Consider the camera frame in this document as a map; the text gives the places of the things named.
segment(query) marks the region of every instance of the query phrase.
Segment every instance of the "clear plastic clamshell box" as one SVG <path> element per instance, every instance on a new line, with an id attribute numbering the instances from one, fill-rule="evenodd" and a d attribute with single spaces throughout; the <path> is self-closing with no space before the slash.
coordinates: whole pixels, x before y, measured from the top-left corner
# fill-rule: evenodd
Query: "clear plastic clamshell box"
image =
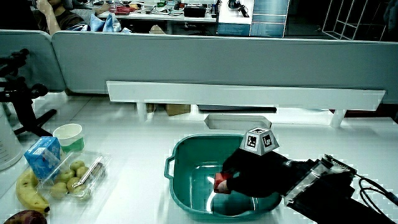
<path id="1" fill-rule="evenodd" d="M 67 192 L 58 190 L 56 193 L 54 193 L 53 186 L 59 182 L 65 182 L 60 180 L 60 174 L 70 170 L 72 162 L 83 161 L 85 167 L 90 168 L 90 166 L 96 160 L 98 161 L 98 164 L 94 171 L 88 176 L 88 178 L 80 187 L 74 188 L 77 190 L 68 190 Z M 37 191 L 44 195 L 47 199 L 51 198 L 55 200 L 65 200 L 67 198 L 75 198 L 78 201 L 83 199 L 87 200 L 91 197 L 91 195 L 93 195 L 95 189 L 101 185 L 104 177 L 107 175 L 107 166 L 109 165 L 110 160 L 111 156 L 108 154 L 90 151 L 70 152 L 56 169 L 54 169 L 44 180 L 39 182 Z"/>

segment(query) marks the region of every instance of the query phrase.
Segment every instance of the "paper cup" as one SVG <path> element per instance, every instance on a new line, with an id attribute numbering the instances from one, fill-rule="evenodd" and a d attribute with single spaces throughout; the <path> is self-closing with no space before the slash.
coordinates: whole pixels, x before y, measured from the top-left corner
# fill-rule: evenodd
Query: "paper cup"
<path id="1" fill-rule="evenodd" d="M 80 124 L 65 124 L 54 130 L 52 135 L 58 138 L 64 153 L 82 151 L 85 147 L 82 130 Z"/>

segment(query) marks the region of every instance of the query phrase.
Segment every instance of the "monitor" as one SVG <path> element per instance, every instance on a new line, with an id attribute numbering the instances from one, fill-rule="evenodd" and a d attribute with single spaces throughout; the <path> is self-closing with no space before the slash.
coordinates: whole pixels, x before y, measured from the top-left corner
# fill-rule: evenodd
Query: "monitor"
<path id="1" fill-rule="evenodd" d="M 0 7 L 0 29 L 39 30 L 31 6 L 34 0 L 6 0 Z"/>

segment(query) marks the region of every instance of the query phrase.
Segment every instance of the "cardboard box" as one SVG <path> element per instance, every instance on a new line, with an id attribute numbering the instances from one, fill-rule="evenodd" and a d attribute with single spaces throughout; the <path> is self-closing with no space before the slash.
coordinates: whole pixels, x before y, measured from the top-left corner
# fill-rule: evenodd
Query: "cardboard box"
<path id="1" fill-rule="evenodd" d="M 61 145 L 56 137 L 44 136 L 24 156 L 39 180 L 45 179 L 60 163 Z"/>
<path id="2" fill-rule="evenodd" d="M 167 115 L 174 116 L 178 114 L 190 113 L 191 105 L 166 104 L 165 109 Z"/>

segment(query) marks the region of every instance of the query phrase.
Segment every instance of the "white container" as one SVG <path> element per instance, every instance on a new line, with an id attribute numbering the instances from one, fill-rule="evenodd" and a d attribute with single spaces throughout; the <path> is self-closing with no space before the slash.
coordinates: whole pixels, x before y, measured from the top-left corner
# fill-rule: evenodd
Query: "white container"
<path id="1" fill-rule="evenodd" d="M 0 170 L 14 165 L 23 155 L 22 145 L 8 122 L 0 105 Z"/>

